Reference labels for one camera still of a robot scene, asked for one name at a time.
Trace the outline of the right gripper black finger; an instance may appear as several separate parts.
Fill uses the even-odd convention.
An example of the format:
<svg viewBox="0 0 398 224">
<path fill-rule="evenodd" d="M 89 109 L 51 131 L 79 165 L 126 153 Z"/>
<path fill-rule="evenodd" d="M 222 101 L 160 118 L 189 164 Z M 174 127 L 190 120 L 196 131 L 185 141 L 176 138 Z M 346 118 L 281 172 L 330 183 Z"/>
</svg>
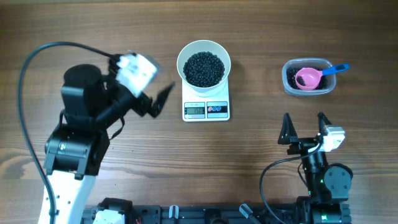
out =
<svg viewBox="0 0 398 224">
<path fill-rule="evenodd" d="M 288 113 L 284 114 L 282 129 L 277 143 L 280 145 L 294 144 L 299 141 L 293 122 Z"/>
<path fill-rule="evenodd" d="M 331 125 L 331 122 L 329 119 L 325 116 L 323 112 L 319 112 L 317 114 L 318 116 L 318 129 L 319 133 L 323 136 L 326 136 L 328 134 L 328 128 Z"/>
</svg>

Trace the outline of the pink scoop with blue handle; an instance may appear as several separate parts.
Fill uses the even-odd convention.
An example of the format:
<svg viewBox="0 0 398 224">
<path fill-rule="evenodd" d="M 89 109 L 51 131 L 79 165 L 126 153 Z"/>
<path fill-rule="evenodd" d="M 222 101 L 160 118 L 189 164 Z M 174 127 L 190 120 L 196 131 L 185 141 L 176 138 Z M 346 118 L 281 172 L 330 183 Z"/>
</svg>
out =
<svg viewBox="0 0 398 224">
<path fill-rule="evenodd" d="M 314 90 L 319 85 L 321 77 L 347 71 L 350 66 L 347 63 L 335 65 L 324 70 L 316 70 L 314 68 L 305 67 L 300 69 L 296 76 L 295 82 L 301 90 Z M 301 76 L 304 79 L 305 86 L 297 83 L 296 77 Z"/>
</svg>

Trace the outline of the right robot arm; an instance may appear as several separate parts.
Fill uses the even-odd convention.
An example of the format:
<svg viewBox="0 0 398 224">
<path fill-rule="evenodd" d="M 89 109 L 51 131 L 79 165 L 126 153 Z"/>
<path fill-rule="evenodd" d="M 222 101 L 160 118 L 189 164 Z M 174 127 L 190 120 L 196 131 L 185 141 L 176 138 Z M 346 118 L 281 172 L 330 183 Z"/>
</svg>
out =
<svg viewBox="0 0 398 224">
<path fill-rule="evenodd" d="M 353 171 L 340 163 L 329 164 L 326 154 L 345 140 L 341 126 L 318 113 L 318 134 L 299 138 L 289 114 L 284 115 L 278 144 L 288 145 L 288 155 L 298 155 L 303 168 L 307 196 L 297 198 L 297 223 L 351 223 L 348 200 Z"/>
</svg>

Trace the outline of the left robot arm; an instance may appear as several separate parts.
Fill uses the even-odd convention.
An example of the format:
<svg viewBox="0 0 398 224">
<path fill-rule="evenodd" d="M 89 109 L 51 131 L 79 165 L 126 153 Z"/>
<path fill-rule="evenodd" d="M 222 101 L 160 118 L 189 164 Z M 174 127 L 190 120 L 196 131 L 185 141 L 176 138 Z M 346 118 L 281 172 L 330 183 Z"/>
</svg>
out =
<svg viewBox="0 0 398 224">
<path fill-rule="evenodd" d="M 108 75 L 91 64 L 75 65 L 64 76 L 64 109 L 45 144 L 44 169 L 50 189 L 40 211 L 40 223 L 80 223 L 112 136 L 108 128 L 123 122 L 132 110 L 153 118 L 162 111 L 175 86 L 171 83 L 153 100 L 143 90 L 159 71 L 142 55 L 123 55 Z"/>
</svg>

